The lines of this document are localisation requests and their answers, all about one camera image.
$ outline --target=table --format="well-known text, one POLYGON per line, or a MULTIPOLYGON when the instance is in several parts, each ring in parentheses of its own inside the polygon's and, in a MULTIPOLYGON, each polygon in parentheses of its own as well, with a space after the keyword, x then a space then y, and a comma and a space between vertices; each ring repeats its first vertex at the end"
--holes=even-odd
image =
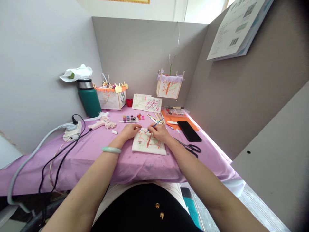
MULTIPOLYGON (((150 114, 155 117, 154 113, 134 110, 124 106, 122 112, 103 110, 109 112, 109 119, 116 122, 117 126, 112 129, 120 133, 125 127, 125 123, 119 123, 123 115, 134 115, 141 113, 145 115, 145 120, 139 122, 144 128, 147 128, 153 121, 147 116, 150 114)), ((94 124, 96 121, 86 121, 85 132, 88 131, 88 125, 94 124)), ((183 134, 167 127, 169 133, 179 141, 189 144, 183 134)), ((72 189, 96 158, 102 153, 102 147, 108 144, 117 136, 107 130, 104 126, 91 131, 88 135, 81 138, 73 150, 67 155, 59 172, 57 188, 60 190, 72 189)), ((198 135, 202 138, 202 142, 190 142, 201 148, 199 160, 203 162, 221 181, 235 180, 241 183, 241 177, 231 167, 224 156, 216 149, 209 139, 204 135, 203 131, 198 131, 198 135)), ((38 193, 41 181, 41 172, 43 166, 49 161, 64 143, 62 135, 56 137, 52 141, 42 146, 35 156, 24 166, 19 173, 13 195, 35 194, 38 193)), ((134 180, 158 179, 165 182, 182 183, 186 182, 184 175, 181 173, 178 164, 171 152, 166 147, 167 156, 148 154, 132 151, 133 139, 128 140, 119 156, 111 182, 118 184, 126 184, 134 180)), ((52 178, 55 180, 57 168, 65 153, 62 153, 55 159, 52 169, 52 178)), ((17 168, 27 159, 29 155, 24 155, 17 159, 6 169, 0 170, 0 196, 7 196, 10 181, 17 168)), ((51 191, 52 187, 48 179, 49 165, 45 168, 44 184, 42 192, 51 191)))

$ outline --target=power strip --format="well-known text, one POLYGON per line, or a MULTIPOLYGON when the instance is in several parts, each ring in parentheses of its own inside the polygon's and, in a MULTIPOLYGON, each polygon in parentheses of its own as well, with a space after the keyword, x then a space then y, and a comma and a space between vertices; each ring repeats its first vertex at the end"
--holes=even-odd
POLYGON ((75 130, 68 130, 68 129, 65 129, 65 133, 63 135, 63 140, 64 141, 67 141, 69 138, 72 138, 71 141, 75 141, 76 139, 78 139, 80 133, 81 133, 81 128, 82 128, 82 125, 81 125, 81 122, 80 121, 77 121, 77 128, 75 130))

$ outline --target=hand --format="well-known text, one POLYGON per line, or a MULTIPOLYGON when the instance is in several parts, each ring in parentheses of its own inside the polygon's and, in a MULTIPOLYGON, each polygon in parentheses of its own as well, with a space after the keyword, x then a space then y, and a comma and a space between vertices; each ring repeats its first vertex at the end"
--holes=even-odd
POLYGON ((173 137, 168 133, 165 125, 157 124, 155 127, 153 127, 154 125, 155 123, 152 123, 150 126, 148 126, 148 130, 149 132, 152 132, 158 140, 167 144, 173 139, 173 137))
POLYGON ((140 128, 142 128, 142 126, 139 124, 127 124, 118 136, 127 141, 133 138, 139 132, 140 128))

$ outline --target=black phone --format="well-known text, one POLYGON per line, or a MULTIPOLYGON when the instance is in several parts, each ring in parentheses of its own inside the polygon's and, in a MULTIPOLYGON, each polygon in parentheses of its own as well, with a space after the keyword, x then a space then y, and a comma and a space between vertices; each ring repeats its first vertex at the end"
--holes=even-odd
POLYGON ((177 123, 189 142, 202 141, 202 139, 198 136, 198 134, 187 121, 178 121, 177 123))

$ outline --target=woman's left hand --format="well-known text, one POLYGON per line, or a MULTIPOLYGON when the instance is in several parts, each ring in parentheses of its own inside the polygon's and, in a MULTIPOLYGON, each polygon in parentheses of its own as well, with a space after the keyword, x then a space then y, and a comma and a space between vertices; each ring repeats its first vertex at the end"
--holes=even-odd
POLYGON ((139 124, 127 124, 118 136, 127 141, 133 138, 139 132, 140 128, 142 128, 142 126, 139 124))

